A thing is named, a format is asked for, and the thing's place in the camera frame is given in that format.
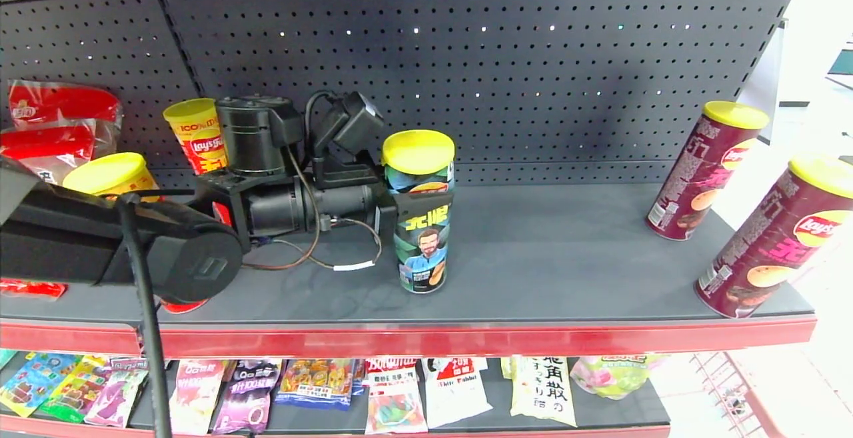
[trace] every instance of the man's face printed on can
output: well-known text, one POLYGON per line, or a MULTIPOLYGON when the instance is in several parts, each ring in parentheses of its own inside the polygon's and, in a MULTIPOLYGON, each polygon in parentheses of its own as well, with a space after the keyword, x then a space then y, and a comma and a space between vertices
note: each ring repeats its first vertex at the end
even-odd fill
POLYGON ((420 247, 421 253, 429 258, 438 249, 438 231, 434 229, 424 231, 418 238, 418 247, 420 247))

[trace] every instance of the black cable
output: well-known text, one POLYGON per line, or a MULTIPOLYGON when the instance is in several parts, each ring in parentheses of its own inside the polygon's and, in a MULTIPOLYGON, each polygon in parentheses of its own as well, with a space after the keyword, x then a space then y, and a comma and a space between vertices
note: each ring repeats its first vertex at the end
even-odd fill
POLYGON ((163 344, 159 334, 159 323, 157 323, 155 295, 149 274, 149 264, 143 255, 143 244, 137 227, 137 214, 133 209, 133 201, 138 199, 139 195, 136 193, 126 193, 119 196, 115 206, 119 210, 121 232, 125 238, 127 254, 131 258, 131 270, 137 284, 139 304, 143 311, 143 347, 145 347, 145 357, 149 362, 151 404, 155 412, 155 437, 171 438, 169 389, 165 382, 163 344))

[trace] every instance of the store shelf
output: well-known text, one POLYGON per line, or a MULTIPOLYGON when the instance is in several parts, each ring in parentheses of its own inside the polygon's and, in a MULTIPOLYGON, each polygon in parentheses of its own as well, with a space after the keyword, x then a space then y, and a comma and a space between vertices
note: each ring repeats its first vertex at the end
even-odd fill
MULTIPOLYGON (((448 282, 413 295, 386 250, 347 273, 303 265, 243 271, 184 315, 161 311, 170 358, 218 356, 584 355, 734 349, 807 341, 814 310, 783 286, 750 319, 723 319, 692 284, 732 234, 710 214, 692 240, 643 216, 659 185, 459 187, 448 282)), ((324 235, 317 256, 363 261, 359 229, 324 235)), ((273 245, 247 261, 286 263, 273 245)))
MULTIPOLYGON (((23 361, 21 356, 3 370, 3 382, 9 379, 23 361)), ((669 435, 670 419, 658 398, 652 383, 631 393, 622 401, 610 401, 586 393, 572 384, 572 399, 578 429, 551 420, 533 417, 509 416, 512 384, 500 377, 500 365, 491 360, 488 371, 482 372, 485 392, 493 409, 471 419, 462 420, 432 430, 432 434, 465 435, 484 433, 488 436, 630 436, 631 438, 665 438, 669 435)), ((170 389, 174 386, 175 370, 168 372, 170 389)), ((421 387, 421 399, 426 399, 421 387)), ((353 397, 349 411, 330 411, 273 405, 269 413, 269 426, 263 436, 332 436, 362 435, 367 420, 367 396, 353 397)), ((88 425, 72 425, 50 419, 38 411, 30 419, 12 416, 6 408, 0 415, 0 429, 22 431, 51 438, 107 438, 116 436, 150 436, 152 408, 150 390, 138 399, 131 416, 131 429, 124 431, 88 425)))
POLYGON ((13 350, 138 355, 136 290, 68 286, 57 301, 0 296, 0 343, 13 350))

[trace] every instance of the green snack bag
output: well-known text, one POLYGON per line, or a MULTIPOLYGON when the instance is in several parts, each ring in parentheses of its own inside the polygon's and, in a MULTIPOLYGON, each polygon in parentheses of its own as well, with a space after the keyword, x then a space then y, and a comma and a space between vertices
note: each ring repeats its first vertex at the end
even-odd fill
POLYGON ((52 392, 41 410, 62 421, 82 423, 110 372, 107 358, 83 356, 74 370, 52 392))
POLYGON ((569 375, 584 391, 622 399, 643 386, 664 358, 664 354, 582 356, 569 375))

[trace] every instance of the purple snack bag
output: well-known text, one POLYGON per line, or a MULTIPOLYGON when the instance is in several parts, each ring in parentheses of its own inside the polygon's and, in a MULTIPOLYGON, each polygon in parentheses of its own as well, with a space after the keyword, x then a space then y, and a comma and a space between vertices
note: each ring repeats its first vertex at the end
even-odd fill
POLYGON ((262 433, 269 419, 269 393, 278 383, 280 373, 280 359, 241 359, 228 380, 213 433, 238 429, 262 433))

